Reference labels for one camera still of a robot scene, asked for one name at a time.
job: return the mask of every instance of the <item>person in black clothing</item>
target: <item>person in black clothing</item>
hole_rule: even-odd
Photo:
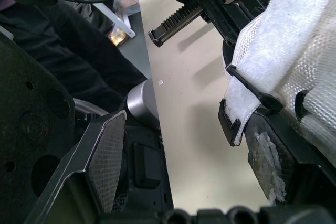
[[[108,112],[146,80],[107,36],[63,2],[39,7],[16,3],[0,12],[0,26],[74,98]]]

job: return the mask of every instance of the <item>black plastic bracket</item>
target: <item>black plastic bracket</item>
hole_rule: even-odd
[[[220,102],[218,119],[229,144],[231,146],[239,146],[235,145],[235,139],[241,126],[241,122],[239,119],[236,119],[233,123],[231,123],[228,115],[225,113],[225,102],[225,99],[222,99]]]
[[[251,91],[256,98],[260,101],[260,103],[267,108],[268,110],[278,113],[284,107],[282,103],[275,98],[273,95],[263,93],[259,91],[256,87],[254,87],[251,83],[249,83],[244,77],[242,77],[237,71],[236,66],[229,64],[225,69],[231,75],[234,76],[240,81],[249,91]]]

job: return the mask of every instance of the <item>metal stand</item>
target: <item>metal stand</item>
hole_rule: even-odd
[[[125,31],[131,38],[135,37],[135,32],[131,29],[131,26],[125,24],[113,11],[111,11],[105,4],[97,3],[93,4],[99,11],[107,16],[116,26]]]

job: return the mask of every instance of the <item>white mesh fabric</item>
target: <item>white mesh fabric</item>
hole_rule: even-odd
[[[259,16],[258,20],[253,20],[239,35],[233,59],[234,65],[239,65],[244,57],[251,57],[250,46],[253,46],[259,24],[263,22],[262,19],[263,17]],[[281,24],[277,29],[286,26],[287,24]],[[263,63],[263,67],[267,68],[267,63]],[[303,103],[309,113],[299,122],[295,116],[295,97],[302,90],[309,91]],[[334,137],[336,134],[336,0],[328,0],[324,5],[309,39],[298,53],[296,60],[282,80],[268,92],[282,101],[285,107],[281,113],[294,128],[336,166],[336,138]]]
[[[271,0],[258,29],[251,33],[255,34],[253,41],[240,40],[236,45],[235,50],[244,52],[240,47],[250,44],[244,57],[240,53],[234,55],[233,62],[239,61],[237,71],[261,92],[271,93],[313,36],[328,1]],[[260,102],[236,78],[230,79],[225,100],[225,112],[231,122],[241,121],[235,139],[239,145],[243,128]]]

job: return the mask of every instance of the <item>black trouser leg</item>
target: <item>black trouser leg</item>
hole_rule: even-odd
[[[92,65],[113,90],[125,96],[146,77],[103,33],[63,2],[40,7],[66,46]]]

